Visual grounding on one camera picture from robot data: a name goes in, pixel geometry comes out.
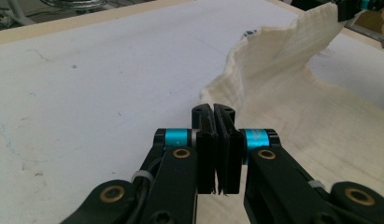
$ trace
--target white cloth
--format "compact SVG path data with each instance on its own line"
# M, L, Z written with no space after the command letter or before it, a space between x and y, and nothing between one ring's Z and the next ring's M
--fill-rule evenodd
M264 27L243 37L224 72L202 90L201 103L231 106L237 128L275 129L282 146L327 189L349 180L384 196L384 111L306 67L342 27L337 7L327 4L288 28ZM199 220L248 223L243 193L229 197L200 195ZM215 214L208 209L214 206L220 207Z

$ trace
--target blue ring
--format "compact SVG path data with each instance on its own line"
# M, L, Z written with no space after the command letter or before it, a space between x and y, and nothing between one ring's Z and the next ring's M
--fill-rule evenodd
M248 164L249 153L256 147L269 147L270 140L265 129L244 129L245 138L247 140L248 156L244 164Z
M186 147L188 145L187 129L166 129L165 131L165 147Z
M360 9L361 10L367 10L367 6L369 5L370 0L361 0L360 2Z

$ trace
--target brass screw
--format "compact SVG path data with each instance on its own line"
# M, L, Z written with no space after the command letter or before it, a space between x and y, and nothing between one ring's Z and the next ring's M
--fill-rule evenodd
M270 150L267 150L267 149L260 150L258 152L258 155L264 159L267 159L267 160L273 160L276 158L276 153L274 153Z
M363 190L355 188L347 188L344 190L347 197L349 197L355 203L359 203L366 206L371 206L376 203L375 199Z
M100 199L104 203L115 203L124 196L125 189L122 186L109 186L102 190Z
M172 155L178 159L185 159L191 155L191 152L188 149L180 148L175 150Z

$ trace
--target black cable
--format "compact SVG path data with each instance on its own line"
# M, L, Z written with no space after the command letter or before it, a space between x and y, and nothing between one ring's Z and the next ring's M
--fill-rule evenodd
M6 13L4 13L4 15L2 15L2 14L0 13L0 18L1 18L1 20L2 20L5 16L6 16ZM8 18L7 18L7 24L3 24L2 22L0 22L0 26L2 26L2 27L1 27L2 30L6 30L6 29L9 27L9 20L8 20Z
M151 174L156 173L157 168L162 162L162 158L158 158L151 162L151 164L148 166L147 171ZM142 210L145 207L146 201L149 197L150 189L151 189L150 181L147 178L144 178L142 180L142 184L139 191L139 197L138 197L138 203L136 206L136 209L133 211L133 213L129 216L125 224L136 224L136 222L140 219L140 216L142 215Z
M59 9L59 10L55 10L55 11L42 11L42 12L36 12L36 13L33 13L33 14L30 14L30 15L27 15L26 17L36 17L36 16L51 16L51 15L58 15L58 14L61 14L63 12L68 12L70 11L70 9Z

